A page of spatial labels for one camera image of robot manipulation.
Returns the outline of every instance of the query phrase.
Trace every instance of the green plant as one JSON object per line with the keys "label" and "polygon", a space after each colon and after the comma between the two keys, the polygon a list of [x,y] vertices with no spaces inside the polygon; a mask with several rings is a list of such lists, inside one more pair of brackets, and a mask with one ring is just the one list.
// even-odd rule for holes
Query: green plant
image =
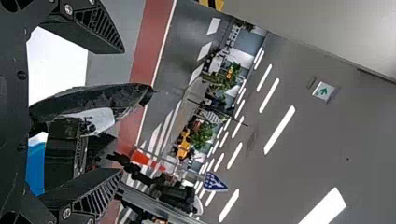
{"label": "green plant", "polygon": [[[228,71],[232,70],[231,76],[227,78]],[[241,73],[241,64],[232,63],[228,67],[227,71],[220,70],[217,74],[212,73],[212,75],[202,74],[202,78],[206,81],[211,82],[211,88],[214,91],[227,91],[236,85],[236,78]]]}
{"label": "green plant", "polygon": [[197,133],[191,136],[191,143],[194,145],[195,150],[202,150],[206,142],[209,141],[213,136],[213,125],[205,122],[201,125],[201,128]]}

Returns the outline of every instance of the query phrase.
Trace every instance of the sign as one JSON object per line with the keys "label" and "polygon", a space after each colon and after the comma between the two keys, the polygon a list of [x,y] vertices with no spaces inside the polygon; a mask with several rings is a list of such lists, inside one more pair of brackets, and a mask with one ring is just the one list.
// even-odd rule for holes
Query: sign
{"label": "sign", "polygon": [[207,172],[204,180],[204,188],[212,191],[227,191],[227,185],[220,180],[218,176],[211,172]]}
{"label": "sign", "polygon": [[334,86],[331,86],[324,82],[319,82],[318,86],[315,88],[312,95],[325,102],[328,102],[334,90],[335,90]]}

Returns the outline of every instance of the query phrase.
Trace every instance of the potted plant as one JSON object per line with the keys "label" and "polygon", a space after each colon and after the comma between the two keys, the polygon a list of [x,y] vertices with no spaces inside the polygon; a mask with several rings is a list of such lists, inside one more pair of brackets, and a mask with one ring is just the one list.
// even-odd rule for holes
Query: potted plant
{"label": "potted plant", "polygon": [[203,125],[201,125],[201,128],[197,133],[194,133],[191,136],[191,143],[194,145],[195,150],[202,150],[206,142],[209,141],[212,136],[213,136],[213,125],[205,122]]}

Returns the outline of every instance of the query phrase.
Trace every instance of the gray wall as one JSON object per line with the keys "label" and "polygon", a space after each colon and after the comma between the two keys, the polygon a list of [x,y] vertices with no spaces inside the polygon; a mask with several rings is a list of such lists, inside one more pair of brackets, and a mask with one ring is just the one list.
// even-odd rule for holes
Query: gray wall
{"label": "gray wall", "polygon": [[396,78],[393,0],[227,0],[224,12]]}
{"label": "gray wall", "polygon": [[125,53],[96,55],[89,52],[86,80],[88,86],[129,81],[145,7],[145,0],[102,0],[102,2],[120,32]]}

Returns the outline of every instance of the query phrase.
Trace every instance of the fluorescent light strip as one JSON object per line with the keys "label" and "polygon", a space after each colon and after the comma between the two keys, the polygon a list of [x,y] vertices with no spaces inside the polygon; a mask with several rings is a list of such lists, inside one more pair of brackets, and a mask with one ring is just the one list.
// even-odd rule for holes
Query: fluorescent light strip
{"label": "fluorescent light strip", "polygon": [[197,181],[197,182],[195,183],[195,185],[194,185],[194,188],[195,188],[195,189],[198,188],[199,183],[200,183],[200,181]]}
{"label": "fluorescent light strip", "polygon": [[210,150],[209,150],[209,152],[207,153],[207,157],[208,157],[208,158],[210,157],[210,155],[212,154],[212,152],[213,152],[213,147],[211,147]]}
{"label": "fluorescent light strip", "polygon": [[206,203],[205,203],[206,207],[208,207],[210,205],[210,203],[212,202],[215,195],[216,195],[215,191],[210,192],[209,197],[207,197],[207,199],[206,199]]}
{"label": "fluorescent light strip", "polygon": [[215,158],[212,159],[212,161],[210,162],[209,166],[207,167],[207,171],[210,172],[210,170],[212,169],[213,164],[215,164]]}
{"label": "fluorescent light strip", "polygon": [[227,204],[221,211],[219,215],[219,222],[222,222],[224,218],[227,217],[228,213],[233,208],[233,205],[235,204],[236,200],[238,200],[238,198],[239,198],[239,189],[236,189],[235,192],[233,193],[233,196],[231,196],[230,200],[227,202]]}
{"label": "fluorescent light strip", "polygon": [[220,143],[220,140],[218,140],[218,141],[216,142],[215,147],[213,148],[213,152],[212,152],[213,155],[216,153],[216,150],[218,150],[219,143]]}
{"label": "fluorescent light strip", "polygon": [[244,94],[245,94],[245,91],[246,91],[246,90],[247,90],[247,89],[244,88],[244,89],[242,90],[242,93],[239,95],[238,101],[236,102],[238,105],[239,105],[239,103],[241,103],[242,97],[244,97]]}
{"label": "fluorescent light strip", "polygon": [[279,78],[277,78],[274,82],[274,84],[272,85],[270,91],[268,92],[267,96],[265,96],[264,101],[262,101],[262,105],[260,106],[259,112],[262,113],[262,111],[265,109],[265,107],[267,106],[268,102],[270,101],[272,95],[274,94],[277,85],[279,84]]}
{"label": "fluorescent light strip", "polygon": [[260,62],[262,61],[262,56],[264,56],[264,50],[260,54],[259,60],[254,64],[254,70],[256,70],[259,67]]}
{"label": "fluorescent light strip", "polygon": [[216,136],[216,138],[219,138],[221,136],[221,133],[223,130],[224,130],[224,126],[220,128],[220,131],[218,132],[218,135]]}
{"label": "fluorescent light strip", "polygon": [[231,118],[229,118],[229,119],[227,120],[227,122],[225,123],[225,125],[224,125],[224,130],[223,130],[223,131],[227,131],[227,128],[228,128],[228,125],[230,125],[230,122],[231,122]]}
{"label": "fluorescent light strip", "polygon": [[272,64],[268,65],[267,70],[265,70],[264,75],[262,76],[262,80],[260,80],[259,85],[257,86],[256,91],[259,92],[262,89],[262,84],[264,84],[265,79],[267,79],[272,69]]}
{"label": "fluorescent light strip", "polygon": [[199,199],[202,199],[204,197],[205,192],[206,189],[202,189],[201,193],[199,194]]}
{"label": "fluorescent light strip", "polygon": [[289,121],[291,120],[295,112],[296,109],[294,108],[293,105],[291,105],[285,117],[283,117],[283,119],[277,125],[274,133],[270,137],[270,140],[268,140],[267,144],[265,145],[264,155],[267,155],[268,152],[271,150],[271,147],[274,145],[277,138],[282,134],[283,130],[285,129],[286,125],[288,125]]}
{"label": "fluorescent light strip", "polygon": [[227,140],[227,138],[228,138],[228,132],[226,133],[226,134],[224,134],[224,137],[223,137],[223,139],[221,140],[221,143],[220,143],[220,148],[222,148],[222,146],[224,146],[224,143],[225,143],[225,140]]}
{"label": "fluorescent light strip", "polygon": [[241,119],[239,120],[238,124],[236,125],[235,130],[233,130],[233,135],[231,135],[231,138],[234,139],[236,134],[239,131],[239,128],[241,128],[241,124],[244,122],[245,116],[242,116]]}
{"label": "fluorescent light strip", "polygon": [[254,58],[253,63],[256,63],[257,60],[259,59],[260,54],[262,53],[262,47],[260,47],[259,52],[257,52],[256,57]]}
{"label": "fluorescent light strip", "polygon": [[220,156],[218,162],[215,165],[215,169],[213,170],[214,172],[216,172],[219,169],[223,159],[224,159],[224,153],[221,153],[221,156]]}
{"label": "fluorescent light strip", "polygon": [[239,88],[239,91],[238,91],[238,94],[241,94],[241,92],[242,92],[242,89],[244,89],[244,87],[245,87],[245,85],[247,84],[247,80],[246,79],[244,79],[244,81],[242,82],[242,86],[241,86],[241,88]]}
{"label": "fluorescent light strip", "polygon": [[207,168],[207,165],[209,164],[209,162],[206,162],[205,163],[205,166],[204,166],[204,169],[202,169],[202,171],[199,173],[200,175],[201,174],[204,174],[205,172],[206,172],[206,168]]}
{"label": "fluorescent light strip", "polygon": [[232,156],[231,159],[228,161],[227,170],[230,170],[231,167],[233,166],[233,162],[235,161],[236,157],[238,157],[238,154],[239,154],[239,152],[241,151],[242,146],[243,146],[243,144],[242,144],[242,142],[240,142],[240,143],[238,144],[238,147],[236,147],[235,151],[233,152],[233,156]]}
{"label": "fluorescent light strip", "polygon": [[236,119],[238,118],[239,113],[241,113],[242,107],[244,107],[244,105],[245,105],[245,100],[242,101],[241,105],[239,106],[238,110],[236,111],[236,114],[235,114]]}
{"label": "fluorescent light strip", "polygon": [[204,182],[199,183],[198,189],[195,191],[195,194],[198,194]]}
{"label": "fluorescent light strip", "polygon": [[333,188],[299,224],[328,224],[346,207],[338,188]]}

